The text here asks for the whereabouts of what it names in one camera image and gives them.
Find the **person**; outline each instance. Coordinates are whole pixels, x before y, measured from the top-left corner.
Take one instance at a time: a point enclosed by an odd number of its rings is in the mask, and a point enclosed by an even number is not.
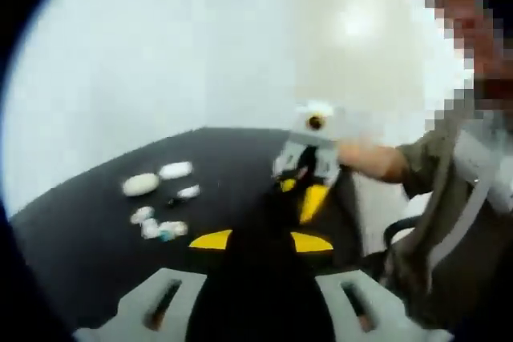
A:
[[[508,57],[513,19],[509,0],[426,0],[454,34],[474,65],[473,106],[511,117],[513,64]],[[454,227],[473,186],[458,176],[453,150],[470,106],[456,98],[417,142],[398,147],[339,144],[339,160],[372,179],[401,183],[409,198],[432,192],[415,229],[387,253],[382,282],[405,301],[408,314],[425,327],[454,329],[489,288],[500,256],[513,241],[513,218],[485,202],[470,230],[436,268],[426,274],[430,251]]]

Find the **yellow marking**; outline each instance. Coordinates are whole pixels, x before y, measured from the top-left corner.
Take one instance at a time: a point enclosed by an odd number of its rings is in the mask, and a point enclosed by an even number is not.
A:
[[[283,192],[290,191],[294,188],[295,185],[296,185],[295,179],[286,179],[283,182],[281,182],[281,190]]]
[[[212,234],[202,235],[200,238],[194,239],[191,244],[189,244],[189,247],[206,248],[209,250],[224,250],[231,233],[232,230],[223,230],[213,232]]]
[[[316,184],[306,190],[305,201],[301,216],[299,217],[300,223],[309,222],[316,214],[318,208],[321,206],[322,201],[328,194],[328,187]]]
[[[328,251],[333,250],[330,242],[327,242],[317,236],[301,234],[299,232],[290,233],[296,244],[296,252]]]

